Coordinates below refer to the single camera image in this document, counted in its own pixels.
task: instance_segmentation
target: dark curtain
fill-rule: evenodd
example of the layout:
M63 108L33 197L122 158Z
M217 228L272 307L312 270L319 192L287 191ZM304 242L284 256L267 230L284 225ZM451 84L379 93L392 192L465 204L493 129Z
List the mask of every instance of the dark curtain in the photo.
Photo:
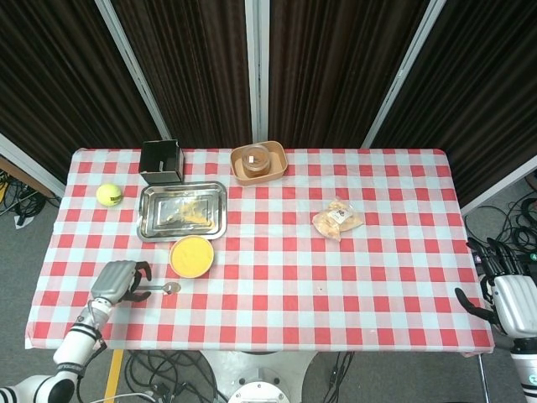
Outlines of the dark curtain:
M60 180L80 147L160 138L93 0L2 0L0 32L0 132Z
M360 146L428 1L272 0L268 136Z
M373 147L439 148L462 206L537 154L537 2L447 2Z
M116 0L172 137L189 148L252 142L244 0Z

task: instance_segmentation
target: spoon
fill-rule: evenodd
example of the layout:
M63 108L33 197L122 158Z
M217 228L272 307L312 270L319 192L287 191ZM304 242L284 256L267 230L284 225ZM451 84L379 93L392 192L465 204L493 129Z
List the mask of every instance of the spoon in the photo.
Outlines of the spoon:
M139 285L137 290L164 291L164 293L169 296L170 294L179 292L181 290L181 286L179 285L179 283L170 281L164 285Z

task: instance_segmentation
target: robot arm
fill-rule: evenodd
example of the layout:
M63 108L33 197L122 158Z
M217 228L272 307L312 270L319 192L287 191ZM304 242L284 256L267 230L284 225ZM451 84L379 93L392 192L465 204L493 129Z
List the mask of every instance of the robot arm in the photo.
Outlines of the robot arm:
M147 262L123 260L108 263L91 288L92 299L54 354L56 375L35 375L18 385L0 388L0 403L68 403L75 393L77 379L84 376L89 362L106 348L101 330L108 322L112 308L120 301L149 298L150 292L135 293L142 271L151 280ZM94 352L97 342L100 348Z
M494 325L514 340L511 350L528 402L537 403L537 286L504 243L487 239L489 246L468 239L482 261L483 298L489 309L474 306L460 288L456 297L468 313Z

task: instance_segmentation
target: metal tray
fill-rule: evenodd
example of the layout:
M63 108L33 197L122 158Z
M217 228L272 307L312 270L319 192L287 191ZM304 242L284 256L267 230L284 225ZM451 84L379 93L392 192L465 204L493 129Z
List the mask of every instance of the metal tray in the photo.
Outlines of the metal tray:
M168 242L200 235L220 238L227 227L227 193L220 182L148 186L138 209L138 236Z

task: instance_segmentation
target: plastic bag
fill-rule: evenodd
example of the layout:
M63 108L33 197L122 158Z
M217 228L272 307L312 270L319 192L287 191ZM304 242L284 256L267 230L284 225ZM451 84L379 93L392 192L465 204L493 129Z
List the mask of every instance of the plastic bag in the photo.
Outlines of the plastic bag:
M358 213L347 202L336 199L326 210L313 217L315 229L327 238L341 240L341 233L363 224Z

